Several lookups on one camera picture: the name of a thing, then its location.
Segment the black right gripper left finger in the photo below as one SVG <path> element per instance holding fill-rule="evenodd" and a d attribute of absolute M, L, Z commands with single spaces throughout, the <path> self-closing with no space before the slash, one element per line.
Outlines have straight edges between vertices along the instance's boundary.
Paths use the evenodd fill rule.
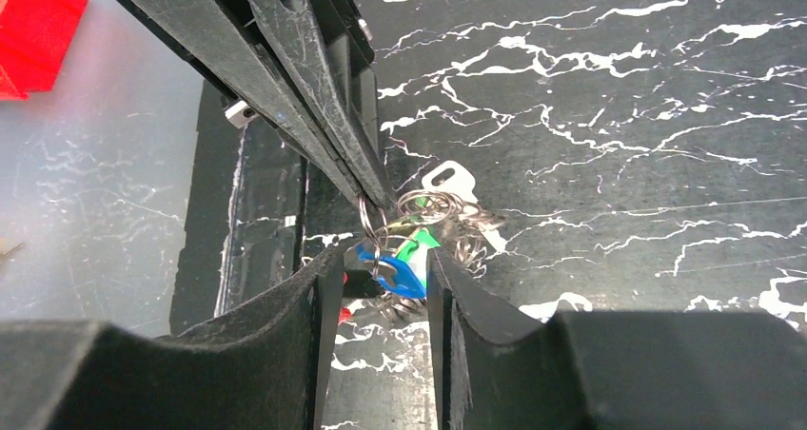
<path fill-rule="evenodd" d="M 5 429 L 317 429 L 344 245 L 177 336 L 108 322 L 1 325 Z"/>

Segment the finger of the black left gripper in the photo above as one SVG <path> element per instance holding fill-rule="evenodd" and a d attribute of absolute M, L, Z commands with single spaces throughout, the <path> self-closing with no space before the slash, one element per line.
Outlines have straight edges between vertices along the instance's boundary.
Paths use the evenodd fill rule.
<path fill-rule="evenodd" d="M 247 0 L 258 29 L 297 89 L 316 125 L 324 157 L 309 160 L 319 169 L 334 164 L 328 177 L 342 193 L 377 208 L 395 194 L 370 129 L 377 100 L 371 63 L 374 53 L 352 0 Z"/>
<path fill-rule="evenodd" d="M 311 164 L 305 146 L 316 157 L 326 155 L 300 93 L 258 29 L 247 0 L 116 1 L 224 95 L 245 102 Z"/>

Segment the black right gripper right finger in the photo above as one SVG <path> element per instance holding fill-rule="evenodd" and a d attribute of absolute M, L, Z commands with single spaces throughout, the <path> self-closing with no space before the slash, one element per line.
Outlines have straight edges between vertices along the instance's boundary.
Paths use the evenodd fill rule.
<path fill-rule="evenodd" d="M 442 429 L 802 429 L 806 341 L 758 312 L 539 322 L 440 248 L 427 305 Z"/>

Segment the blue key tag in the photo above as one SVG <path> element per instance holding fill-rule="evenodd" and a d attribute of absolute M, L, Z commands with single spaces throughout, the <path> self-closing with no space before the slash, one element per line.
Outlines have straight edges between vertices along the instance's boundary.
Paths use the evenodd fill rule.
<path fill-rule="evenodd" d="M 375 248 L 369 248 L 364 244 L 355 247 L 355 254 L 358 263 L 366 268 L 371 277 L 386 291 L 409 300 L 426 298 L 426 285 L 416 276 L 408 263 L 376 253 Z"/>

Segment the green key tag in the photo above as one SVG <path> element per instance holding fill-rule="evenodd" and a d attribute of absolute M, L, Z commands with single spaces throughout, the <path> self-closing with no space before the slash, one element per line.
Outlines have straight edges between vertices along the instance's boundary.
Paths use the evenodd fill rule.
<path fill-rule="evenodd" d="M 426 287 L 428 251 L 439 246 L 431 230 L 428 227 L 421 227 L 399 246 L 395 258 L 406 263 L 420 284 Z"/>

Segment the steel key organizer red handle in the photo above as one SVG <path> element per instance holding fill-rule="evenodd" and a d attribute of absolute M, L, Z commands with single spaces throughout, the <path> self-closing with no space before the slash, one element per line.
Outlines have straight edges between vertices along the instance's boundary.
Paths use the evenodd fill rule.
<path fill-rule="evenodd" d="M 392 323 L 422 314 L 426 307 L 426 298 L 409 300 L 383 289 L 358 263 L 355 254 L 358 244 L 395 257 L 399 246 L 410 234 L 428 227 L 440 244 L 430 249 L 428 256 L 432 250 L 443 248 L 460 268 L 478 274 L 484 269 L 487 249 L 493 245 L 493 234 L 504 223 L 503 216 L 478 204 L 465 202 L 456 194 L 426 189 L 405 193 L 397 203 L 400 217 L 389 221 L 382 213 L 382 225 L 371 223 L 368 201 L 364 197 L 359 199 L 358 207 L 364 238 L 344 255 L 342 323 L 359 319 L 352 307 L 359 303 Z"/>

